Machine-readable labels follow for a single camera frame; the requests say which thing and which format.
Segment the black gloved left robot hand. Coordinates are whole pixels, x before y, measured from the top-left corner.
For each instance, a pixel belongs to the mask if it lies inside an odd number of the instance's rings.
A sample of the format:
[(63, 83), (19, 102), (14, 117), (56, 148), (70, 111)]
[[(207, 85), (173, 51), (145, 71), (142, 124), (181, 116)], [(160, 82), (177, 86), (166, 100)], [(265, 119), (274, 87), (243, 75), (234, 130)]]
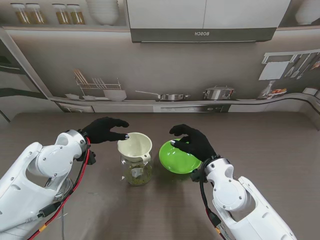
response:
[(103, 142), (124, 141), (129, 139), (126, 133), (112, 132), (114, 127), (129, 127), (129, 123), (122, 119), (102, 117), (94, 120), (89, 125), (84, 127), (81, 132), (87, 137), (92, 144), (100, 144)]

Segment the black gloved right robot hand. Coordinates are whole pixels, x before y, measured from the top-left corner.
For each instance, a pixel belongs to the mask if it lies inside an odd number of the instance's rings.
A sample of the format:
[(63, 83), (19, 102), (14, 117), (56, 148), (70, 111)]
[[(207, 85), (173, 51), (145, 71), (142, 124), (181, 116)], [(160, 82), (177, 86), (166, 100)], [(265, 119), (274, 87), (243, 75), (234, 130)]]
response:
[(207, 137), (193, 127), (179, 124), (173, 126), (169, 133), (176, 137), (184, 135), (180, 140), (171, 140), (170, 144), (187, 154), (193, 155), (202, 162), (217, 156)]

